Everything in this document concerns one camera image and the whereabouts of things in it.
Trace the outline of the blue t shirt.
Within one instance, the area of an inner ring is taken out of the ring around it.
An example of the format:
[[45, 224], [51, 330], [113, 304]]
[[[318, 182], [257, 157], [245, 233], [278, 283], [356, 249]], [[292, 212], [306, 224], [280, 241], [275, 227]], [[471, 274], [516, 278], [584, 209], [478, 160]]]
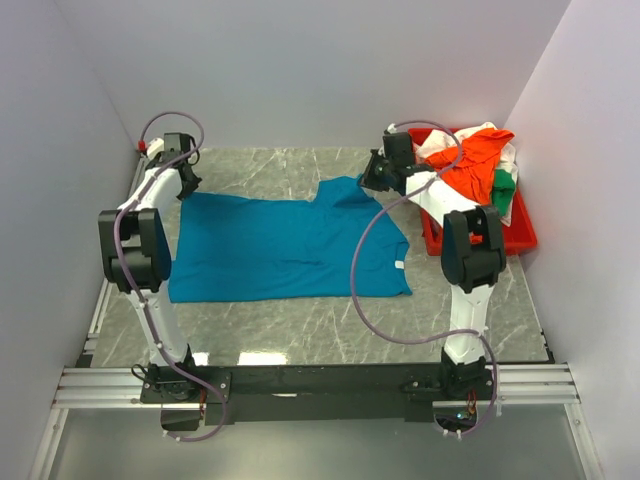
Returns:
[[194, 193], [181, 207], [169, 297], [178, 304], [408, 295], [408, 250], [351, 177], [320, 182], [312, 200]]

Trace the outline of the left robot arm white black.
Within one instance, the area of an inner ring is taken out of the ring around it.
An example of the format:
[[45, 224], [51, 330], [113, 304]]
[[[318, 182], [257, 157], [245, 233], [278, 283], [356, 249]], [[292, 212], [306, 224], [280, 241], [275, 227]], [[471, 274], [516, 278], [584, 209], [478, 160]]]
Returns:
[[186, 133], [166, 133], [139, 146], [149, 161], [139, 186], [118, 208], [98, 217], [104, 275], [133, 306], [149, 347], [149, 364], [131, 368], [143, 382], [141, 400], [194, 402], [202, 387], [191, 371], [193, 356], [169, 300], [172, 257], [162, 213], [173, 200], [184, 200], [197, 189], [201, 178], [189, 157], [199, 151]]

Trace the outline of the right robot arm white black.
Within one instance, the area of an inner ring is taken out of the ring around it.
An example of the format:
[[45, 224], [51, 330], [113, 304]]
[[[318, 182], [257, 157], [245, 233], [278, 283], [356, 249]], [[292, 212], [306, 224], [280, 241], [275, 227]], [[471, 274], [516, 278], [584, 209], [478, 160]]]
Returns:
[[506, 267], [506, 253], [498, 210], [457, 192], [444, 181], [446, 172], [418, 163], [411, 135], [391, 124], [381, 147], [372, 150], [359, 183], [374, 191], [396, 191], [400, 203], [415, 203], [441, 227], [440, 264], [451, 287], [450, 322], [440, 336], [445, 344], [438, 374], [426, 386], [460, 399], [497, 384], [497, 370], [486, 366], [492, 355], [485, 330], [489, 301]]

